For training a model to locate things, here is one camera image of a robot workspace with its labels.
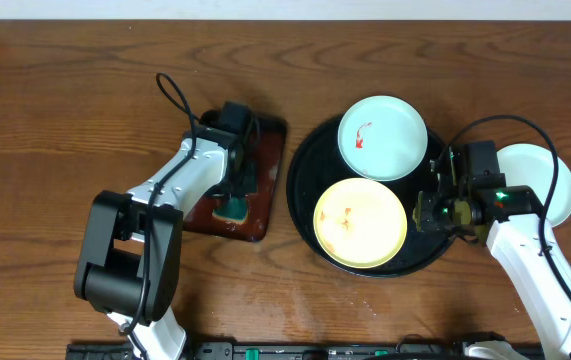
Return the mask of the light blue plate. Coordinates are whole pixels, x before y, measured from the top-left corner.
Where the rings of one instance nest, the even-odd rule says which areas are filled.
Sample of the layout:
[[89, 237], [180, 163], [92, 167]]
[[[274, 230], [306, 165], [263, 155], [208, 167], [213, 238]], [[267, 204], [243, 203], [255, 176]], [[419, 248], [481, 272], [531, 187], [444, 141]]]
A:
[[337, 144], [354, 172], [387, 182], [403, 178], [419, 166], [427, 151], [428, 132], [412, 105], [378, 95], [358, 101], [344, 113]]
[[[541, 202], [546, 200], [553, 176], [551, 152], [533, 144], [513, 144], [497, 152], [498, 163], [508, 186], [529, 186]], [[558, 159], [558, 179], [547, 219], [553, 227], [571, 215], [571, 171]]]

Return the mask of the green yellow sponge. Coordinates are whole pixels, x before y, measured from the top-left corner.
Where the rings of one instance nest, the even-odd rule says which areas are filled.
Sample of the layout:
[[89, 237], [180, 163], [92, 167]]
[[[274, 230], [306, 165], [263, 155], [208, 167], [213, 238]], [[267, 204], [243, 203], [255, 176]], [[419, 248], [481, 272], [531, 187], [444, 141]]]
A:
[[248, 216], [248, 204], [244, 197], [230, 197], [215, 208], [212, 216], [218, 220], [243, 224]]

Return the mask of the yellow plate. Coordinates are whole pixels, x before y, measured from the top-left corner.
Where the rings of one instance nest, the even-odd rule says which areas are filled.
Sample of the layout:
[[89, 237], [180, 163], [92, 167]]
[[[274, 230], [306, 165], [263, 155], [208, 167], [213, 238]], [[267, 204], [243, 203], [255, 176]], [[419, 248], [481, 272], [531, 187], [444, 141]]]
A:
[[331, 185], [313, 213], [324, 253], [341, 265], [370, 269], [394, 258], [408, 235], [406, 211], [396, 194], [366, 178]]

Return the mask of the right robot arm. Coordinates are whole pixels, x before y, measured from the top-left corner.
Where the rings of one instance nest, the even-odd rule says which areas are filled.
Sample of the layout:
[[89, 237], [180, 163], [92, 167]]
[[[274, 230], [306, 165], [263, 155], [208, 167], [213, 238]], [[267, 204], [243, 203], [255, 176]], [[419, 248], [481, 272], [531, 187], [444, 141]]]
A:
[[417, 229], [472, 235], [486, 245], [515, 287], [544, 356], [571, 359], [571, 266], [537, 195], [507, 185], [497, 159], [451, 154], [433, 160], [431, 172], [438, 187], [419, 193]]

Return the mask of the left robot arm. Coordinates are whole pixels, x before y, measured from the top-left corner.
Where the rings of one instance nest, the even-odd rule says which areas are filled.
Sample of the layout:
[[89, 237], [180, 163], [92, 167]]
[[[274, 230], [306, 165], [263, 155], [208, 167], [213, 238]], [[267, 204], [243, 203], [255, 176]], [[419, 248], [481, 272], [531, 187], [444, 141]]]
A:
[[178, 285], [184, 218], [216, 187], [244, 180], [263, 135], [262, 118], [227, 102], [196, 119], [177, 153], [126, 193], [93, 200], [74, 279], [75, 295], [114, 321], [141, 359], [178, 359], [186, 344], [171, 303]]

